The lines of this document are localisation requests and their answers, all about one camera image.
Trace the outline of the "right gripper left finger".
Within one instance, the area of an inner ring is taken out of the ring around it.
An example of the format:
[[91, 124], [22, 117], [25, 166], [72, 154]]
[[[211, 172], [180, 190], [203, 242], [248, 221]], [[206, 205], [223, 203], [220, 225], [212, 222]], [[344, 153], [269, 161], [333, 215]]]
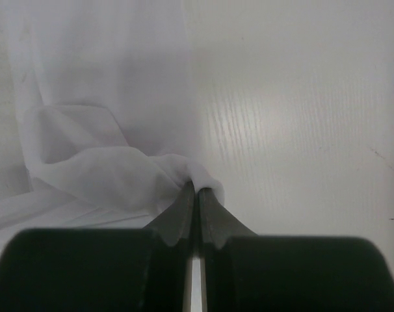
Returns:
[[195, 191], [141, 229], [28, 229], [0, 257], [0, 311], [188, 311]]

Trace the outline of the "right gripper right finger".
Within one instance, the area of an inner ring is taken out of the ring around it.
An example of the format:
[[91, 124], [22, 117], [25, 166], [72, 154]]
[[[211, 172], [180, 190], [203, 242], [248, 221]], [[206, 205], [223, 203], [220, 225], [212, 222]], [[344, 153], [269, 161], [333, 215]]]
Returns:
[[357, 237], [258, 235], [198, 193], [204, 311], [394, 311], [378, 248]]

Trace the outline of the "white t-shirt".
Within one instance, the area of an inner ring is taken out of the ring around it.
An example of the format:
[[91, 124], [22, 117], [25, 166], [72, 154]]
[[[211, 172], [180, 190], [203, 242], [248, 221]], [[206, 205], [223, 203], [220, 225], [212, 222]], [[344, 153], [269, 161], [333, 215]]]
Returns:
[[141, 227], [196, 161], [198, 110], [180, 1], [1, 1], [30, 190], [0, 201], [0, 255], [29, 228]]

